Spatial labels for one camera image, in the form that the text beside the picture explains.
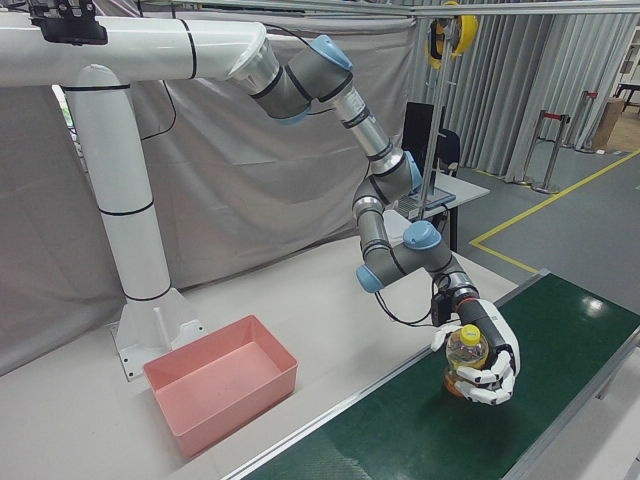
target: white table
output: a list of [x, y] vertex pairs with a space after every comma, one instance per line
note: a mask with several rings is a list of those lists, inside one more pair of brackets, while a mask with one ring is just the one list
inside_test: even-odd
[[[430, 218], [439, 213], [449, 210], [449, 247], [454, 252], [458, 251], [458, 207], [467, 202], [471, 202], [477, 198], [483, 197], [489, 194], [489, 190], [483, 187], [474, 185], [473, 183], [465, 182], [459, 178], [446, 175], [442, 172], [436, 173], [436, 187], [444, 190], [445, 192], [452, 193], [456, 196], [454, 200], [447, 202], [446, 208], [442, 205], [425, 210], [422, 218]], [[407, 207], [398, 208], [403, 215], [409, 220], [415, 221], [418, 217], [418, 208], [407, 211]]]
[[[428, 345], [433, 328], [390, 322], [360, 289], [358, 241], [186, 292], [209, 331], [253, 313], [298, 359], [296, 390], [284, 402], [184, 459], [146, 379], [127, 382], [109, 329], [100, 328], [0, 378], [3, 478], [221, 478], [383, 377]], [[515, 287], [460, 263], [489, 300]], [[428, 309], [429, 284], [418, 271], [383, 292], [398, 315], [413, 319]]]

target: plastic bottle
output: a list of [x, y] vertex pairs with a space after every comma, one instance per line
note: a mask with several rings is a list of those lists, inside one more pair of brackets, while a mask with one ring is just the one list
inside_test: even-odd
[[456, 369], [460, 366], [481, 369], [489, 355], [489, 345], [480, 329], [475, 325], [465, 325], [451, 334], [447, 341], [447, 361], [449, 366], [444, 371], [444, 386], [457, 397], [462, 394], [455, 387], [456, 382], [468, 380], [458, 376]]

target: conveyor belt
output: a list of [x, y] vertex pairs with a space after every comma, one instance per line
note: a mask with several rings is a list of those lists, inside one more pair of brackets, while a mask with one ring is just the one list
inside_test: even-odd
[[561, 415], [575, 413], [576, 397], [592, 394], [594, 376], [622, 358], [640, 325], [640, 316], [551, 274], [500, 311], [522, 352], [510, 402], [452, 397], [442, 387], [444, 355], [428, 355], [246, 478], [501, 478]]

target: white robotic finger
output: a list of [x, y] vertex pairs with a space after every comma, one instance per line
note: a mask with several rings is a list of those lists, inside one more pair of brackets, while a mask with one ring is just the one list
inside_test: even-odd
[[487, 405], [500, 405], [511, 398], [513, 392], [508, 392], [504, 388], [497, 390], [487, 390], [479, 388], [471, 383], [456, 382], [456, 388], [467, 400], [472, 402], [486, 403]]
[[509, 355], [509, 352], [504, 350], [498, 354], [498, 358], [488, 370], [477, 370], [470, 367], [459, 367], [456, 370], [456, 373], [462, 378], [478, 385], [499, 382], [509, 372], [511, 372], [513, 376], [513, 370], [511, 369], [511, 355]]
[[447, 337], [461, 328], [462, 327], [460, 325], [445, 325], [444, 327], [439, 328], [433, 335], [433, 340], [431, 340], [431, 351], [435, 352], [436, 350], [439, 350], [447, 341]]

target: white column mount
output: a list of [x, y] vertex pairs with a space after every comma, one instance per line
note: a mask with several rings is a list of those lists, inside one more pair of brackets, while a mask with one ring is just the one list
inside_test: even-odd
[[148, 361], [205, 334], [171, 285], [130, 82], [228, 80], [264, 54], [266, 30], [243, 22], [96, 20], [108, 43], [74, 46], [45, 41], [27, 14], [1, 13], [0, 87], [59, 84], [65, 91], [127, 298], [114, 339], [130, 380]]

